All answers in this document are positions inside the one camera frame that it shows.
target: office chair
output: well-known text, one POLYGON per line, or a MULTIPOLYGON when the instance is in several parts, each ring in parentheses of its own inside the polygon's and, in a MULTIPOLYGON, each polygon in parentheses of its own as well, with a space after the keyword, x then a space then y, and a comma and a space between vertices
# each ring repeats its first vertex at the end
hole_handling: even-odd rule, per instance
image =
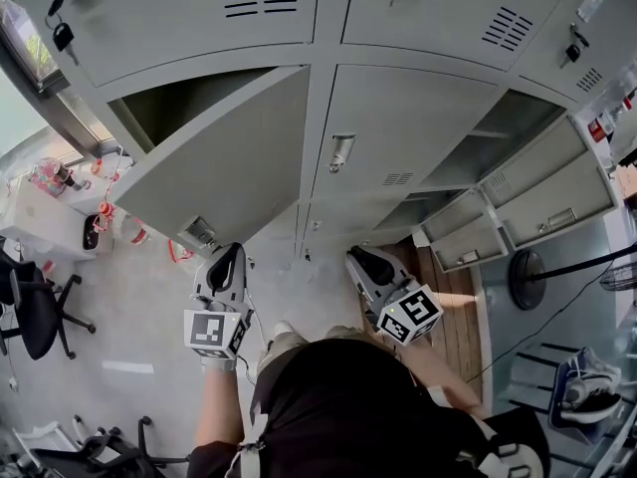
POLYGON ((0 352, 7 355, 5 340, 22 337, 32 359, 44 356, 60 335, 64 352, 69 359, 76 354, 69 351, 63 320, 86 328, 93 334, 96 327, 65 313, 64 305, 74 283, 82 278, 73 275, 56 299, 56 286, 45 281, 35 262, 17 262, 0 248, 0 303, 14 305, 18 328, 0 331, 0 352))
POLYGON ((55 470, 64 478, 163 477, 159 469, 165 468, 166 464, 186 463, 189 458, 149 456, 146 450, 144 425, 150 425, 151 422, 148 416, 143 416, 137 422, 137 447, 126 442, 121 437, 121 431, 114 427, 108 433, 102 429, 102 435, 89 437, 78 452, 45 449, 31 451, 42 466, 55 470), (110 448, 118 455, 113 460, 101 462, 100 456, 106 448, 110 448))

